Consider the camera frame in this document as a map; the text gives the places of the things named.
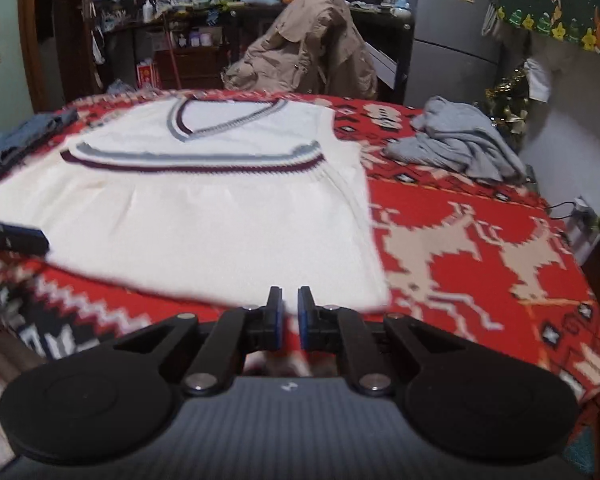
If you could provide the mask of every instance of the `folded clothes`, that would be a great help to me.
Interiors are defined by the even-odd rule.
[[[14,130],[0,134],[0,170],[16,162],[32,143],[52,136],[77,118],[74,108],[59,113],[37,114]]]
[[[384,149],[387,157],[479,180],[519,184],[525,179],[525,165],[490,118],[474,106],[433,97],[411,125],[416,136],[389,144]]]

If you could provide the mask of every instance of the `refrigerator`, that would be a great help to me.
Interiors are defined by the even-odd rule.
[[[433,96],[471,103],[495,83],[500,43],[482,35],[489,0],[408,0],[415,13],[404,104]]]

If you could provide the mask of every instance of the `red bedspread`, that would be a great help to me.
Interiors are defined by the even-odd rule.
[[[79,100],[74,104],[80,121],[64,135],[97,127],[164,93]],[[221,91],[198,95],[262,97]],[[410,118],[416,110],[331,97],[282,97],[333,107],[337,136],[362,144],[392,311],[551,370],[572,386],[584,414],[595,409],[600,403],[600,310],[540,197],[524,187],[483,186],[444,170],[385,159],[381,150],[387,142],[413,135]],[[23,304],[20,295],[14,306],[0,294],[0,323],[52,358],[180,312],[195,312],[205,321],[221,311],[96,283],[33,260],[20,260],[18,266],[3,266],[3,261],[0,284],[20,283],[40,301]],[[299,348],[292,332],[287,351]]]

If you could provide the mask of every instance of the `white cloth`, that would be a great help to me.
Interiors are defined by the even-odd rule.
[[[142,105],[3,181],[0,221],[41,228],[50,263],[138,290],[239,306],[275,285],[295,312],[308,285],[377,310],[360,149],[332,124],[293,102]]]
[[[554,88],[554,73],[567,72],[579,53],[577,45],[533,34],[532,54],[525,61],[529,98],[546,103]]]
[[[496,11],[496,4],[498,0],[489,0],[487,7],[487,15],[484,17],[484,24],[482,25],[482,35],[488,36],[493,33],[496,23],[498,23],[498,13]]]

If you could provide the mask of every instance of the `towel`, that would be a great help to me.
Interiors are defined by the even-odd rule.
[[[490,118],[478,108],[433,97],[411,121],[415,137],[391,143],[389,158],[463,173],[470,178],[508,184],[525,179],[525,166],[507,146]]]
[[[498,0],[489,0],[487,15],[484,17],[484,25],[482,26],[483,36],[492,34],[496,28],[496,23],[498,23],[498,13],[496,11],[497,5]]]

